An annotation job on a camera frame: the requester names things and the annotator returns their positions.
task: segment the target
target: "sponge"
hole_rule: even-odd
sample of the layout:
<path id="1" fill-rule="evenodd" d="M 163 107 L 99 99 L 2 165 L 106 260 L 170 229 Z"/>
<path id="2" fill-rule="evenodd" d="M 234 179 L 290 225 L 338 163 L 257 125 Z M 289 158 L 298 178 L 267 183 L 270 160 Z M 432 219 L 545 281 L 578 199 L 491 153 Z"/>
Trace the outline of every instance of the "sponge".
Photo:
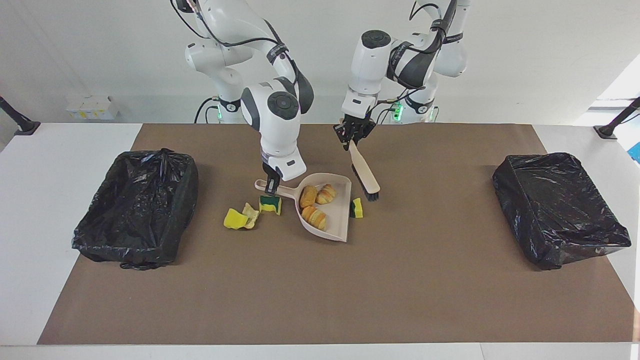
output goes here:
<path id="1" fill-rule="evenodd" d="M 282 209 L 282 199 L 272 196 L 260 196 L 260 212 L 272 211 L 280 215 Z"/>
<path id="2" fill-rule="evenodd" d="M 352 218 L 363 218 L 364 214 L 362 213 L 362 201 L 360 198 L 357 198 L 351 202 L 351 207 L 349 209 L 349 216 Z"/>
<path id="3" fill-rule="evenodd" d="M 247 229 L 253 229 L 255 222 L 258 220 L 258 216 L 260 215 L 260 211 L 254 210 L 251 205 L 246 202 L 244 204 L 244 209 L 242 210 L 242 215 L 249 218 L 244 227 Z"/>
<path id="4" fill-rule="evenodd" d="M 225 227 L 227 229 L 238 230 L 244 227 L 249 221 L 249 217 L 244 216 L 234 209 L 229 209 L 225 217 Z"/>

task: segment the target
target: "brown paper surface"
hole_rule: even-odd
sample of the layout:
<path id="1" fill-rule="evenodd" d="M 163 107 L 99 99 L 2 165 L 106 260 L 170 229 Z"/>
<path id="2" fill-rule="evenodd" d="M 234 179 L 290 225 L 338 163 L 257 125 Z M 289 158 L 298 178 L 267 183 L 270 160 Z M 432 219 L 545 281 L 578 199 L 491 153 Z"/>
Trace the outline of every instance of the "brown paper surface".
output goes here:
<path id="1" fill-rule="evenodd" d="M 607 258 L 538 271 L 510 233 L 491 176 L 508 154 L 545 153 L 531 126 L 379 127 L 358 147 L 382 189 L 370 203 L 331 127 L 304 125 L 307 174 L 348 176 L 363 197 L 347 243 L 306 232 L 289 199 L 251 231 L 223 227 L 229 208 L 258 205 L 259 138 L 242 125 L 145 124 L 134 150 L 190 154 L 200 172 L 178 259 L 139 272 L 80 256 L 39 343 L 636 340 Z"/>

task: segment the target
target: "dustpan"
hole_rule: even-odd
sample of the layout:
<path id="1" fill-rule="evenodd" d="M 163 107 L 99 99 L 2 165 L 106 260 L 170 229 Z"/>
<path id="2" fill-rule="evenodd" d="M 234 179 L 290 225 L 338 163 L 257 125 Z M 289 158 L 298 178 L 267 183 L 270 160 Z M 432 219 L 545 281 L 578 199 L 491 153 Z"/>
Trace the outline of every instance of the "dustpan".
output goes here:
<path id="1" fill-rule="evenodd" d="M 302 190 L 307 185 L 315 186 L 320 190 L 325 184 L 331 184 L 331 186 L 337 192 L 335 199 L 325 205 L 315 206 L 326 214 L 326 231 L 318 230 L 311 226 L 302 218 L 301 209 L 298 205 Z M 267 186 L 265 180 L 256 180 L 255 188 L 264 191 Z M 351 180 L 348 177 L 344 177 L 336 174 L 317 173 L 311 174 L 305 177 L 297 188 L 288 188 L 280 185 L 276 191 L 276 195 L 281 197 L 288 197 L 296 202 L 296 212 L 298 218 L 302 223 L 302 226 L 313 235 L 321 238 L 347 242 L 347 230 L 349 227 L 349 208 L 351 206 Z"/>

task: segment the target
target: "food scrap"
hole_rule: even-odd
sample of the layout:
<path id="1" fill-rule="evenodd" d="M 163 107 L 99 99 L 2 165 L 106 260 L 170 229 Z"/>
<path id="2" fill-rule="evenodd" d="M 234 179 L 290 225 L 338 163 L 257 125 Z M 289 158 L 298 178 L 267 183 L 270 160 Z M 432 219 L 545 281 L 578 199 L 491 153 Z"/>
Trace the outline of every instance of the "food scrap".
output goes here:
<path id="1" fill-rule="evenodd" d="M 302 210 L 302 218 L 318 230 L 326 230 L 326 214 L 315 206 L 307 206 Z"/>
<path id="2" fill-rule="evenodd" d="M 317 195 L 318 189 L 316 189 L 315 186 L 305 186 L 305 188 L 302 190 L 302 196 L 300 197 L 300 208 L 304 209 L 315 204 Z"/>
<path id="3" fill-rule="evenodd" d="M 338 192 L 335 191 L 333 186 L 331 186 L 331 184 L 326 184 L 318 192 L 316 196 L 316 203 L 320 205 L 329 204 L 337 195 Z"/>

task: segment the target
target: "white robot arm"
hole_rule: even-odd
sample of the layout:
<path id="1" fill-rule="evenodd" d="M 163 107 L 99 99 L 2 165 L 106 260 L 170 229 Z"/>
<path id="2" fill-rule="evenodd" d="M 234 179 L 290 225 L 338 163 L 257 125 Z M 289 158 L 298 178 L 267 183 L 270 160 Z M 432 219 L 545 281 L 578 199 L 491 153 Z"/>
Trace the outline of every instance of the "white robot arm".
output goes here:
<path id="1" fill-rule="evenodd" d="M 411 90 L 400 98 L 403 122 L 420 122 L 431 108 L 438 86 L 434 72 L 456 77 L 467 68 L 467 54 L 461 43 L 471 0 L 418 0 L 432 19 L 428 34 L 414 33 L 407 41 L 392 38 L 380 30 L 364 33 L 351 64 L 351 80 L 342 104 L 344 122 L 334 127 L 345 149 L 373 130 L 373 108 L 384 78 Z"/>
<path id="2" fill-rule="evenodd" d="M 187 46 L 187 62 L 207 74 L 218 88 L 223 119 L 242 116 L 260 132 L 267 193 L 274 194 L 280 180 L 307 171 L 297 141 L 300 115 L 314 100 L 313 89 L 271 24 L 244 0 L 177 0 L 183 12 L 193 12 L 204 41 Z M 253 56 L 266 55 L 279 77 L 244 87 L 240 73 L 228 68 Z"/>

